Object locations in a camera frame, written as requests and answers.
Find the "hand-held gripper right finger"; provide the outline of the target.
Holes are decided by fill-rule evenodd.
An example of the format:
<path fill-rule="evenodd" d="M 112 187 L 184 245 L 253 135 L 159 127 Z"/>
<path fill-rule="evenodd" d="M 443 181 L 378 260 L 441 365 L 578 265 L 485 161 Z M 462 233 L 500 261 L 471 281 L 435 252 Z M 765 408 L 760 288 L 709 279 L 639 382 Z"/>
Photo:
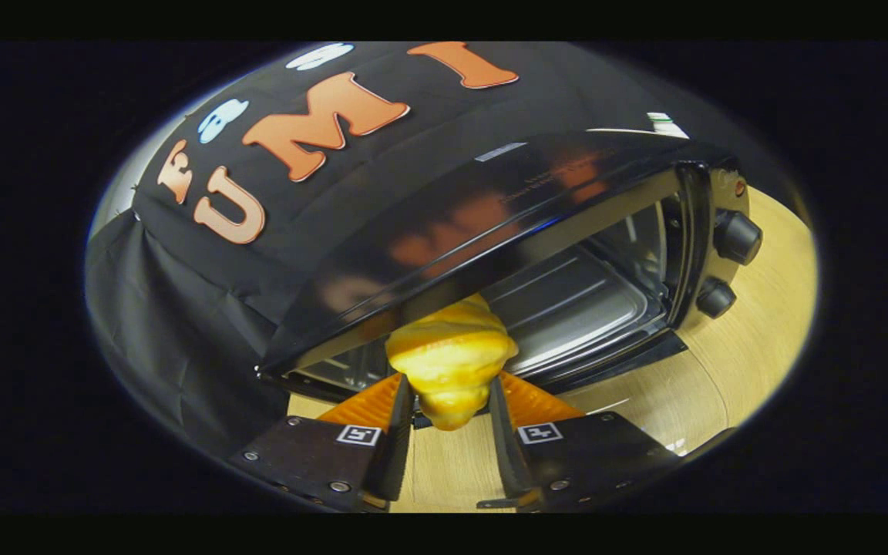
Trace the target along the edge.
<path fill-rule="evenodd" d="M 680 463 L 617 413 L 585 414 L 509 372 L 489 390 L 503 503 L 518 512 L 595 512 Z"/>

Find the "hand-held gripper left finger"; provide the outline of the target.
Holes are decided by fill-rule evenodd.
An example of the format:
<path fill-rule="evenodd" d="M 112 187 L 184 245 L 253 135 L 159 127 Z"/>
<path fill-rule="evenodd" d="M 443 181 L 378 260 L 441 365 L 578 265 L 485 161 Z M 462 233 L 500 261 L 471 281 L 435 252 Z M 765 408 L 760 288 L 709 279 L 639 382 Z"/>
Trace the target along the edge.
<path fill-rule="evenodd" d="M 408 377 L 392 375 L 317 418 L 286 415 L 230 463 L 317 510 L 387 513 L 404 482 L 413 404 Z"/>

